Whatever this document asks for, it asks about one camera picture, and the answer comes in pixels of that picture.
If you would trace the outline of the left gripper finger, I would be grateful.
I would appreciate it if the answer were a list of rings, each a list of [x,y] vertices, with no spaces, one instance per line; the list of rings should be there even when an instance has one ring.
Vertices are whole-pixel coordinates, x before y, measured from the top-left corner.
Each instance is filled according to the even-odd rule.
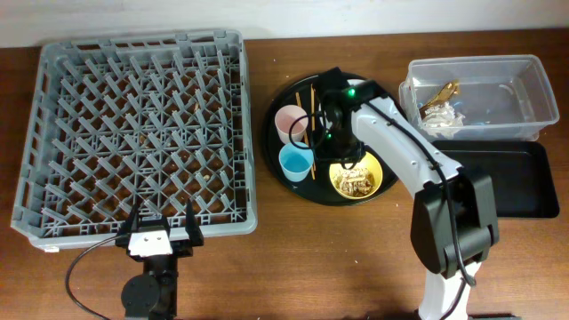
[[[196,214],[190,200],[186,202],[185,221],[185,230],[188,235],[190,245],[192,247],[203,246],[204,236],[200,229],[200,223],[196,219]]]
[[[129,236],[133,231],[138,229],[139,222],[139,205],[135,204],[126,221],[121,225],[120,229],[116,233],[117,236]]]

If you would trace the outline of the blue plastic cup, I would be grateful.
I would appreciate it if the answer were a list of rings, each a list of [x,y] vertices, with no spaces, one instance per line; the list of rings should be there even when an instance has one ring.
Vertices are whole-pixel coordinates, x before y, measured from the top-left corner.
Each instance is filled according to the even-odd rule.
[[[279,151],[278,162],[290,182],[300,182],[308,176],[314,163],[313,151],[303,142],[288,143]]]

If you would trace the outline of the food scraps and rice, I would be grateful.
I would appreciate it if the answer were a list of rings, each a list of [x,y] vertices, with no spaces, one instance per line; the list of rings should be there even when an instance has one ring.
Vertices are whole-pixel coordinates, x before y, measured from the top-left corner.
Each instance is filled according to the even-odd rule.
[[[366,168],[340,170],[333,177],[333,185],[344,196],[367,196],[375,189],[373,174]]]

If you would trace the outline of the yellow bowl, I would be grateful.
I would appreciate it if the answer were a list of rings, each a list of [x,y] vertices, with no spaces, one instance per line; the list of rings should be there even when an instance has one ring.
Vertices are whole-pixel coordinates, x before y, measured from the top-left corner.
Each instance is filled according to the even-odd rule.
[[[341,196],[350,200],[363,200],[373,195],[383,182],[383,170],[379,160],[370,152],[366,152],[360,162],[355,165],[331,164],[330,181],[333,188]]]

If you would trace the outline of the pink plastic cup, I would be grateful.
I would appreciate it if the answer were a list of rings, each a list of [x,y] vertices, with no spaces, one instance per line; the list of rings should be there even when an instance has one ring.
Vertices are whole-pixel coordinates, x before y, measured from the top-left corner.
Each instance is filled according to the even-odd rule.
[[[295,142],[303,140],[308,127],[307,112],[296,105],[281,107],[275,115],[275,126],[279,139],[284,143],[290,143],[290,136]]]

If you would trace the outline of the wooden chopstick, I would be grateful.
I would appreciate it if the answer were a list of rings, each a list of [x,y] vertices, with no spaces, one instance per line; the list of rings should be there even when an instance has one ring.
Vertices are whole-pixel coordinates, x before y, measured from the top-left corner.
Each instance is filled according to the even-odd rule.
[[[315,124],[315,90],[313,87],[313,84],[310,85],[310,106],[311,106],[311,117],[310,117],[310,126],[311,126],[311,130],[310,130],[310,146],[314,147],[314,138],[312,137],[312,135],[315,132],[316,129],[316,124]],[[316,160],[315,162],[312,164],[311,167],[311,174],[312,174],[312,179],[315,180],[316,179]]]
[[[299,106],[300,108],[303,108],[302,105],[301,105],[301,96],[300,96],[300,93],[299,93],[299,92],[296,92],[296,93],[295,93],[295,98],[296,98],[296,102],[297,102],[298,106]],[[303,136],[303,142],[304,142],[307,146],[309,146],[309,138],[308,138],[308,135],[307,135],[306,132],[304,133],[304,136]],[[315,179],[316,179],[316,176],[315,176],[315,166],[314,166],[314,163],[311,165],[310,173],[311,173],[312,180],[315,180]]]

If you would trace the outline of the brown gold snack wrapper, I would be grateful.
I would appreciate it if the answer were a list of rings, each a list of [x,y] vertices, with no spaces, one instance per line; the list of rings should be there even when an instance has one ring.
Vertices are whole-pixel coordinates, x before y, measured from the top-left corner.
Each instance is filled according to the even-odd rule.
[[[431,113],[431,109],[435,106],[444,105],[454,95],[460,93],[460,84],[457,79],[445,84],[443,88],[433,96],[424,106],[420,108],[420,115],[422,118]]]

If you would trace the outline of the white tissue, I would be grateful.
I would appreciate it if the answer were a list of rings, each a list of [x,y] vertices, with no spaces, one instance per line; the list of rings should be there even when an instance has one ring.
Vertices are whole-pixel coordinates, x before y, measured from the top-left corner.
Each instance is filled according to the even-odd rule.
[[[421,121],[426,133],[449,140],[461,129],[463,119],[463,114],[457,112],[449,102],[445,102],[428,107]]]

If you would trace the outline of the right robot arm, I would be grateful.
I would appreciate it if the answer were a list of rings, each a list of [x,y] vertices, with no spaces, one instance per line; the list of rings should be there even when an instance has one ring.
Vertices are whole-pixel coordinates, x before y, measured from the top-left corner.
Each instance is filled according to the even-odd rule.
[[[470,290],[499,241],[491,177],[446,156],[415,130],[373,80],[351,85],[339,68],[314,83],[325,161],[358,162],[369,147],[413,197],[411,242],[426,269],[419,319],[466,319]]]

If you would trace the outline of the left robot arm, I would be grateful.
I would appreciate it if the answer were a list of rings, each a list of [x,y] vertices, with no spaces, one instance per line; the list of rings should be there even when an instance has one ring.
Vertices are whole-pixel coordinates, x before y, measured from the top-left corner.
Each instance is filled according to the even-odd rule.
[[[167,218],[142,218],[139,206],[132,208],[121,225],[116,246],[143,264],[141,274],[131,278],[121,293],[126,319],[174,319],[177,316],[178,260],[191,257],[204,244],[192,204],[186,204],[186,239],[173,241]]]

